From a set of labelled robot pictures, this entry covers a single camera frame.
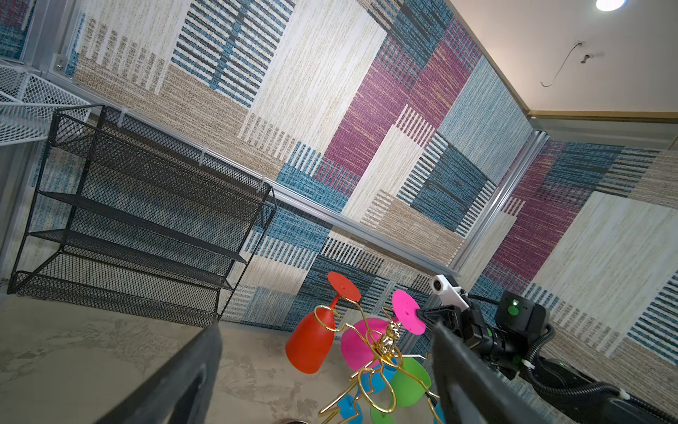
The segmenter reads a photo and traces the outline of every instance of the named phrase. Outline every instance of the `blue striped panel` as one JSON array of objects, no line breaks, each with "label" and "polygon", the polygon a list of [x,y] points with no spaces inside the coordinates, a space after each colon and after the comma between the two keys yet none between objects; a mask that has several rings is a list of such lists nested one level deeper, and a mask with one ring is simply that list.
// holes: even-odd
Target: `blue striped panel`
[{"label": "blue striped panel", "polygon": [[523,379],[509,380],[500,373],[497,373],[497,377],[506,383],[513,392],[530,406],[530,408],[541,415],[547,423],[573,423],[572,420],[561,414],[557,409],[547,404],[537,393],[535,393],[534,389],[532,389],[532,385],[527,381]]},{"label": "blue striped panel", "polygon": [[470,228],[492,196],[491,191],[484,189],[487,182],[488,178],[476,165],[450,146],[419,190],[412,207],[452,231],[470,212],[472,222],[465,223]]},{"label": "blue striped panel", "polygon": [[412,298],[417,302],[417,305],[419,307],[423,307],[426,301],[428,300],[428,294],[422,293],[419,290],[412,290],[411,288],[408,288],[405,290],[407,294],[412,296]]},{"label": "blue striped panel", "polygon": [[333,190],[312,176],[303,174],[287,164],[283,165],[280,170],[277,182],[339,214],[348,202],[348,195]]},{"label": "blue striped panel", "polygon": [[487,59],[481,58],[438,133],[498,184],[532,127]]},{"label": "blue striped panel", "polygon": [[284,0],[193,0],[172,62],[250,107],[293,8]]},{"label": "blue striped panel", "polygon": [[0,56],[21,59],[34,10],[35,2],[30,0],[0,3]]},{"label": "blue striped panel", "polygon": [[417,341],[414,343],[414,346],[412,347],[410,353],[412,355],[426,356],[428,351],[431,349],[432,343],[433,343],[433,334],[430,330],[427,329],[424,334],[417,338]]},{"label": "blue striped panel", "polygon": [[[387,308],[392,308],[392,307],[393,307],[393,293],[394,293],[396,290],[402,290],[402,291],[404,291],[404,292],[407,292],[408,287],[406,287],[406,286],[404,286],[404,285],[402,285],[402,284],[400,284],[400,283],[396,283],[396,284],[393,286],[393,288],[391,288],[391,292],[386,296],[386,300],[384,301],[383,306],[385,306],[385,307],[387,307]],[[374,312],[374,315],[379,315],[379,316],[382,316],[382,317],[383,317],[383,316],[384,316],[384,312],[383,312],[383,310],[375,311],[375,312]]]},{"label": "blue striped panel", "polygon": [[255,326],[265,324],[267,328],[280,329],[293,301],[293,294],[257,287],[242,322]]},{"label": "blue striped panel", "polygon": [[650,302],[627,336],[678,366],[678,272]]},{"label": "blue striped panel", "polygon": [[[659,151],[604,144],[567,143],[544,178],[541,197],[553,197],[552,191],[573,191],[581,188],[626,197],[640,181]],[[568,193],[560,197],[581,197]],[[583,204],[588,199],[578,199]]]},{"label": "blue striped panel", "polygon": [[398,16],[398,11],[393,7],[390,0],[372,0],[370,9],[367,11],[372,17],[375,16],[375,13],[381,14],[381,16],[375,19],[377,22],[382,24],[382,21],[393,22]]},{"label": "blue striped panel", "polygon": [[595,190],[622,149],[605,144],[567,143],[544,181]]},{"label": "blue striped panel", "polygon": [[[41,149],[40,160],[42,160],[44,154],[44,149]],[[75,193],[85,164],[83,160],[80,156],[71,155],[61,149],[50,149],[39,188],[42,191]],[[37,184],[39,168],[36,168],[33,186]],[[50,197],[38,196],[35,199],[33,217],[28,229],[30,231],[42,231],[64,228],[70,213],[71,207],[69,205]]]},{"label": "blue striped panel", "polygon": [[[253,232],[245,244],[245,251],[252,253],[260,240],[261,233]],[[291,267],[308,269],[315,260],[317,252],[266,236],[261,240],[257,255]]]},{"label": "blue striped panel", "polygon": [[513,271],[495,258],[490,259],[483,274],[493,282],[512,293],[522,293],[530,284],[522,275]]},{"label": "blue striped panel", "polygon": [[455,16],[452,18],[442,42],[452,49],[454,55],[459,59],[459,63],[464,65],[468,72],[473,71],[480,58],[483,57],[478,45]]},{"label": "blue striped panel", "polygon": [[[502,298],[504,290],[506,289],[504,289],[492,278],[488,277],[485,274],[485,272],[483,272],[480,275],[480,277],[478,277],[478,281],[476,281],[476,283],[473,285],[469,293],[476,294],[477,296],[488,297],[490,299],[495,299],[498,301],[499,299]],[[485,322],[487,322],[491,326],[496,326],[497,324],[494,321],[494,316],[497,314],[497,306],[487,302],[481,301],[474,302],[478,302],[480,304],[480,310],[483,312]]]},{"label": "blue striped panel", "polygon": [[412,89],[419,74],[424,70],[392,36],[384,38],[374,63],[383,66],[407,90]]},{"label": "blue striped panel", "polygon": [[331,229],[331,224],[279,202],[266,235],[318,253]]},{"label": "blue striped panel", "polygon": [[255,287],[239,284],[238,290],[233,293],[231,301],[228,302],[223,319],[229,322],[241,322],[255,293]]},{"label": "blue striped panel", "polygon": [[389,34],[424,68],[450,21],[444,0],[411,0],[400,7]]},{"label": "blue striped panel", "polygon": [[387,292],[393,293],[395,282],[381,277],[375,277],[370,285],[369,290],[362,292],[363,298],[360,300],[360,306],[367,313],[374,313],[379,315],[381,306],[386,301],[385,294]]},{"label": "blue striped panel", "polygon": [[[332,299],[336,296],[336,291],[332,288],[327,280],[329,272],[335,271],[350,281],[352,281],[360,293],[368,293],[370,287],[374,283],[376,275],[366,273],[356,267],[345,265],[338,261],[326,258],[324,256],[317,256],[315,262],[308,270],[306,279],[302,283],[299,293],[294,298],[294,303],[287,314],[285,323],[282,325],[282,330],[293,331],[299,321],[302,320],[309,312],[317,305],[329,305]],[[342,307],[353,306],[346,301],[339,301]]]},{"label": "blue striped panel", "polygon": [[71,57],[68,58],[68,64],[66,65],[66,70],[64,71],[64,73],[69,77],[75,76],[75,69],[78,67],[80,53],[75,51],[75,46],[78,44],[78,40],[82,35],[84,25],[85,25],[85,14],[80,14],[80,23],[78,24],[78,30],[75,33],[75,42],[73,43],[73,50],[71,50]]},{"label": "blue striped panel", "polygon": [[360,178],[297,142],[277,182],[341,213]]},{"label": "blue striped panel", "polygon": [[414,278],[412,288],[422,293],[431,294],[431,277],[425,274],[419,274]]},{"label": "blue striped panel", "polygon": [[433,168],[435,168],[436,164],[448,148],[449,144],[447,143],[447,140],[435,132],[431,141],[428,143],[428,146],[426,146],[424,153],[422,153],[416,165],[410,172],[410,175],[407,177],[407,180],[398,191],[398,198],[400,200],[408,205],[412,204],[424,186],[424,183],[428,180],[428,176],[431,175]]},{"label": "blue striped panel", "polygon": [[544,288],[537,286],[535,283],[530,284],[530,286],[527,289],[525,289],[521,296],[551,310],[553,310],[560,301],[560,298],[558,296],[555,296],[548,290],[545,290]]}]

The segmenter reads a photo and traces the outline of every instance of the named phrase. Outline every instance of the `woven textile pattern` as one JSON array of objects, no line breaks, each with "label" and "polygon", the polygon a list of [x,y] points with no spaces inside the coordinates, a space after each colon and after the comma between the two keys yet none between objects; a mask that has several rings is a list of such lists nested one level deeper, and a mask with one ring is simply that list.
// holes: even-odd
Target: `woven textile pattern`
[{"label": "woven textile pattern", "polygon": [[[668,173],[677,159],[672,151],[548,141],[485,250],[461,270],[472,293],[511,290],[551,310],[557,336],[547,357],[674,415],[678,397],[662,384],[678,379],[678,187]],[[483,312],[493,317],[496,308]]]},{"label": "woven textile pattern", "polygon": [[[87,0],[81,11],[67,66],[80,84],[445,265],[532,131],[444,0]],[[503,212],[495,250],[526,208],[516,196]],[[433,277],[286,205],[240,253],[256,258],[224,318],[279,330],[331,301],[329,271],[375,316],[395,290],[423,305]],[[504,279],[527,286],[505,263]]]},{"label": "woven textile pattern", "polygon": [[0,5],[0,56],[21,59],[35,2],[8,0]]}]

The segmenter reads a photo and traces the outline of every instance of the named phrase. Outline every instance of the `black cable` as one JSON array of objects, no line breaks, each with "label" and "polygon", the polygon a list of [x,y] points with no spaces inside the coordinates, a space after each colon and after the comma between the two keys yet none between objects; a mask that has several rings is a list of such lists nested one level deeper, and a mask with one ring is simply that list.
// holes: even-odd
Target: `black cable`
[{"label": "black cable", "polygon": [[[534,365],[537,362],[537,358],[539,357],[539,351],[542,349],[542,347],[544,347],[545,344],[553,340],[554,336],[555,330],[550,324],[548,324],[546,326],[546,334],[542,335],[539,339],[532,343],[532,346],[530,346],[530,348],[527,350],[524,360]],[[521,375],[524,376],[523,378],[527,380],[537,392],[541,391],[543,393],[548,393],[556,396],[590,396],[593,395],[594,393],[601,392],[608,392],[615,396],[619,396],[621,392],[619,387],[609,383],[602,382],[589,383],[583,386],[567,389],[547,386],[544,383],[537,380],[536,376],[534,375],[533,369],[526,365],[523,367],[523,372],[521,373]],[[655,406],[645,402],[642,399],[636,398],[634,395],[629,394],[629,396],[630,396],[630,398],[628,399],[629,403],[648,411],[650,414],[653,414],[655,417],[658,417],[659,419],[662,419],[667,423],[671,424],[678,423],[678,420],[675,417],[672,417],[670,414],[660,410],[659,408],[656,408]]]},{"label": "black cable", "polygon": [[565,66],[565,62],[567,62],[567,59],[570,57],[570,54],[572,54],[572,52],[574,51],[574,49],[576,49],[576,48],[579,47],[580,45],[584,45],[584,44],[583,44],[582,42],[579,42],[579,43],[575,44],[574,47],[570,50],[570,52],[567,54],[567,56],[565,56],[565,60],[563,60],[563,64],[560,65],[560,68],[558,68],[558,72],[555,73],[555,76],[554,76],[553,79],[551,80],[551,83],[550,83],[550,84],[546,85],[546,84],[544,84],[544,83],[539,83],[539,84],[542,85],[542,87],[551,87],[551,86],[553,85],[553,83],[555,82],[555,79],[558,78],[558,74],[560,74],[560,71],[563,70],[563,66]]},{"label": "black cable", "polygon": [[476,301],[487,302],[499,306],[499,301],[495,301],[494,299],[490,299],[489,297],[478,296],[477,294],[468,294],[466,297],[468,297],[469,299],[475,299]]}]

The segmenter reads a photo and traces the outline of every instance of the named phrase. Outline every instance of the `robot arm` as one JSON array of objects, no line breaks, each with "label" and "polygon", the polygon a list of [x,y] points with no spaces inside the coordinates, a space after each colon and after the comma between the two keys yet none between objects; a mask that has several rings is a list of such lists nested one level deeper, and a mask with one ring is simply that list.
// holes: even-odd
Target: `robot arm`
[{"label": "robot arm", "polygon": [[[449,275],[436,275],[431,286],[444,306],[417,310],[417,316],[427,328],[432,330],[440,322],[448,334],[461,339],[490,369],[509,379],[519,374],[541,398],[571,419],[584,424],[678,423],[675,417],[618,387],[595,381],[562,361],[542,358],[541,347],[554,335],[549,325],[550,311],[542,305],[509,291],[505,291],[499,301],[469,295]],[[497,305],[497,327],[485,323],[474,298]],[[440,352],[436,343],[445,340],[438,337],[441,329],[437,329],[433,347],[434,368],[436,352]],[[454,354],[456,350],[449,348],[448,354]],[[458,384],[463,388],[463,379]]]}]

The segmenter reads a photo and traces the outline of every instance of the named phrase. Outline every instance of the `plastic wine glass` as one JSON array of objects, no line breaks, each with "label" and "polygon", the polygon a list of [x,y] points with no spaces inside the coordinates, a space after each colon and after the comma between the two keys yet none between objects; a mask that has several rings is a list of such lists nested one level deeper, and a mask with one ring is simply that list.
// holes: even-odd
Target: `plastic wine glass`
[{"label": "plastic wine glass", "polygon": [[426,324],[417,318],[417,309],[419,304],[402,290],[396,290],[393,293],[393,312],[396,318],[403,324],[403,327],[412,334],[424,334]]},{"label": "plastic wine glass", "polygon": [[[386,332],[386,327],[388,326],[388,321],[382,320],[381,318],[368,318],[367,324],[370,326],[370,330],[375,330],[384,334]],[[379,334],[374,331],[370,331],[369,336],[367,335],[367,326],[363,320],[356,322],[355,328],[360,332],[360,335],[365,337],[370,343],[379,340]],[[346,361],[348,366],[354,371],[363,368],[370,359],[374,358],[372,350],[352,329],[344,331],[344,334],[341,336],[341,353],[344,356],[344,361]],[[378,364],[378,362],[373,362],[371,367],[374,368],[376,364]]]},{"label": "plastic wine glass", "polygon": [[[339,273],[330,272],[327,279],[337,292],[332,303],[330,303],[331,309],[336,307],[337,302],[342,297],[354,302],[360,301],[360,291],[348,278]],[[317,315],[327,327],[335,328],[332,311],[320,309]],[[285,353],[294,368],[306,374],[315,374],[330,353],[333,342],[334,333],[324,328],[315,319],[315,315],[311,311],[294,329],[285,345]]]}]

